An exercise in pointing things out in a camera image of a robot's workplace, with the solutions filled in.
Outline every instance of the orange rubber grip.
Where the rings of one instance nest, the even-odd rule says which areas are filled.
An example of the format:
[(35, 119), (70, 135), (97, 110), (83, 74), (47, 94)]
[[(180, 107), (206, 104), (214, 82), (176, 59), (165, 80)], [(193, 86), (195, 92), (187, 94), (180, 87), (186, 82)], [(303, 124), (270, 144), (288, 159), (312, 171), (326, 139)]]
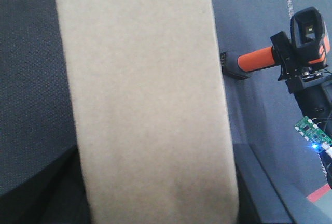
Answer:
[(263, 48), (252, 53), (239, 56), (238, 65), (245, 72), (250, 72), (275, 65), (272, 47)]

